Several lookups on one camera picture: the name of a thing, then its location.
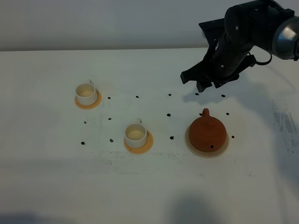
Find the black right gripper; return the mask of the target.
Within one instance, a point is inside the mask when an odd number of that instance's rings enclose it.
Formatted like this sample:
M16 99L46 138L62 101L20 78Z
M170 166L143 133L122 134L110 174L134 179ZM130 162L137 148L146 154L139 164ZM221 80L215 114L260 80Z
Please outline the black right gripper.
M233 38L224 19L199 23L209 43L204 59L180 75L182 83L196 81L198 92L215 85L216 88L239 78L245 57L253 48L249 41Z

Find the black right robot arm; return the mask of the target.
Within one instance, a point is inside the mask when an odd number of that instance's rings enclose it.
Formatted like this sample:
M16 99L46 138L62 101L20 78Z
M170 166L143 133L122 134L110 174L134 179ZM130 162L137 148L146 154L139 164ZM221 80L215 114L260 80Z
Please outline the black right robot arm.
M257 46L283 60L299 59L299 18L273 0L254 0L230 7L223 19L199 24L209 48L203 60L180 75L199 92L235 81L259 62L250 53Z

